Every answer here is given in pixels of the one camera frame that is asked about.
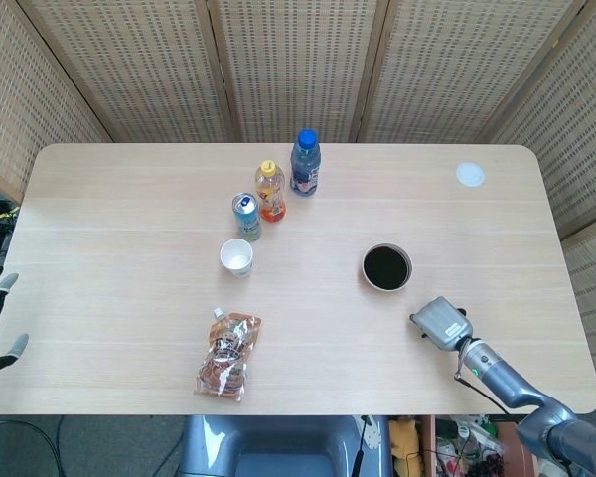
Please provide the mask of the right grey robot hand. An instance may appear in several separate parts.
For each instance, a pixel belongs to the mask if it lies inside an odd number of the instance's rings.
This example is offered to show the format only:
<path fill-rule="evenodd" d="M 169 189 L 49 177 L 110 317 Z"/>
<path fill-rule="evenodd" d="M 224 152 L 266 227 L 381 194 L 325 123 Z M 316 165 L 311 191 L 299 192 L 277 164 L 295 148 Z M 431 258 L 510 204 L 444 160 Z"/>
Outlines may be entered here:
<path fill-rule="evenodd" d="M 466 316 L 443 296 L 411 314 L 409 320 L 442 351 L 459 351 L 474 334 L 473 326 Z"/>

